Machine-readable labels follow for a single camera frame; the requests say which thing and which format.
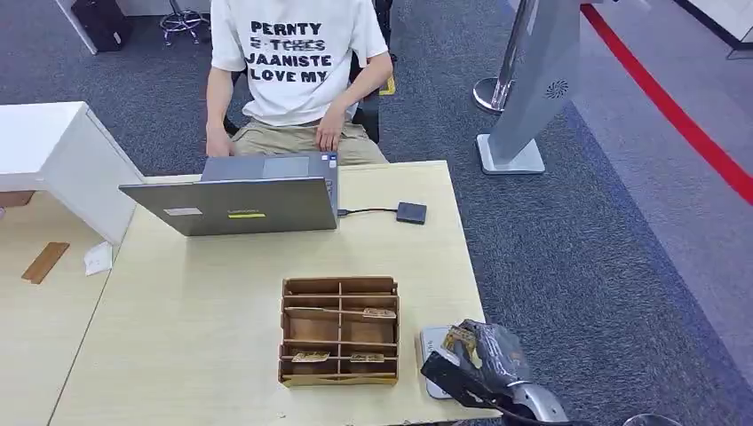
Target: light wood tabletop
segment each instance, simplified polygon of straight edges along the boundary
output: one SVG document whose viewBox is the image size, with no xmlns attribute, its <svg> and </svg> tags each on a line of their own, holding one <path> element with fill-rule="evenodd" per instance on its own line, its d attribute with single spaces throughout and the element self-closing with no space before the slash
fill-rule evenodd
<svg viewBox="0 0 753 426">
<path fill-rule="evenodd" d="M 447 164 L 343 167 L 340 201 L 341 209 L 423 203 L 427 222 L 377 212 L 343 218 L 336 231 L 187 239 L 138 208 L 52 425 L 370 426 L 494 416 L 429 397 L 416 361 L 422 327 L 484 318 Z M 283 279 L 351 275 L 398 281 L 398 383 L 282 386 Z"/>
<path fill-rule="evenodd" d="M 0 218 L 0 424 L 50 420 L 107 279 L 84 276 L 83 255 L 101 241 L 47 193 Z M 23 280 L 48 242 L 70 247 L 41 284 Z"/>
</svg>

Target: robotic arm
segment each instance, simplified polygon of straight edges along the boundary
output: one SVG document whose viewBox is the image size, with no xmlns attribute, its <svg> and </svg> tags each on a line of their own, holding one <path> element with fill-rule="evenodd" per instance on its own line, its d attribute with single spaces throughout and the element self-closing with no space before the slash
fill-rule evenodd
<svg viewBox="0 0 753 426">
<path fill-rule="evenodd" d="M 452 327 L 421 374 L 463 406 L 499 410 L 510 426 L 591 426 L 569 421 L 557 397 L 528 380 L 518 337 L 496 324 Z"/>
</svg>

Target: gray laptop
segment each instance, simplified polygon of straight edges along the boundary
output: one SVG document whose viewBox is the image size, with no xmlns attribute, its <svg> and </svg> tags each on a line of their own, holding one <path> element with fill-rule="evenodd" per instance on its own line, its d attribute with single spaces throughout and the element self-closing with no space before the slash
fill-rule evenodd
<svg viewBox="0 0 753 426">
<path fill-rule="evenodd" d="M 193 183 L 120 190 L 188 236 L 337 228 L 337 154 L 209 158 Z"/>
</svg>

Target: hand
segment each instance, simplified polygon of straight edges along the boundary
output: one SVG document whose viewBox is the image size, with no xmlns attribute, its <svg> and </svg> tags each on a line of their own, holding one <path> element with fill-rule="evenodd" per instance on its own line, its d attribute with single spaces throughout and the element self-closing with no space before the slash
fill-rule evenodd
<svg viewBox="0 0 753 426">
<path fill-rule="evenodd" d="M 222 126 L 207 125 L 207 155 L 227 157 L 233 151 L 233 143 Z"/>
<path fill-rule="evenodd" d="M 337 101 L 329 105 L 327 113 L 316 128 L 314 143 L 320 151 L 337 151 L 340 134 L 343 132 L 343 124 L 345 123 L 345 110 L 346 107 L 339 105 Z"/>
</svg>

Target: man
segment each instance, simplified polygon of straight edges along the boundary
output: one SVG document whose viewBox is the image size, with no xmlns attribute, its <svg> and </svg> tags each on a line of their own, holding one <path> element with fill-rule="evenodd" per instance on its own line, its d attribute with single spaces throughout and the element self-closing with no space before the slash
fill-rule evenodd
<svg viewBox="0 0 753 426">
<path fill-rule="evenodd" d="M 386 162 L 360 125 L 358 101 L 392 75 L 371 0 L 212 0 L 207 155 L 338 151 L 340 164 Z M 352 52 L 364 68 L 348 86 Z M 249 69 L 250 123 L 223 121 L 231 72 Z"/>
</svg>

